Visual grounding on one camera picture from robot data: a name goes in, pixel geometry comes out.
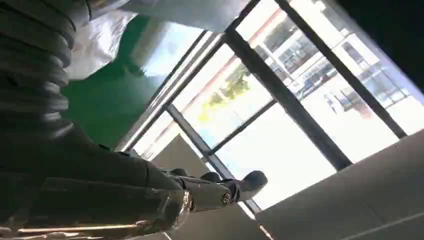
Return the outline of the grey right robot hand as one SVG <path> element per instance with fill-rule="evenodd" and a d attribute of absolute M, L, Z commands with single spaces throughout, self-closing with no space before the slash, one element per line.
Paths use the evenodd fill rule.
<path fill-rule="evenodd" d="M 196 212 L 254 197 L 268 183 L 199 178 L 89 142 L 70 125 L 0 125 L 3 240 L 124 240 L 173 230 Z"/>

